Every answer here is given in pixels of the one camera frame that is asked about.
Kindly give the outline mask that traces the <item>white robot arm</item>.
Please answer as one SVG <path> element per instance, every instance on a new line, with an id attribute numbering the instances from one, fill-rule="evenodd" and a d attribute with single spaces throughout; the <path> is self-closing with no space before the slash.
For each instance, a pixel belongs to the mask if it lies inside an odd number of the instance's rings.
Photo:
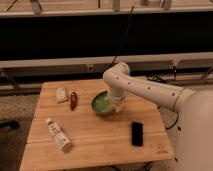
<path id="1" fill-rule="evenodd" d="M 213 171 L 213 90 L 195 91 L 130 76 L 120 62 L 106 70 L 103 80 L 114 106 L 129 91 L 179 115 L 174 171 Z"/>

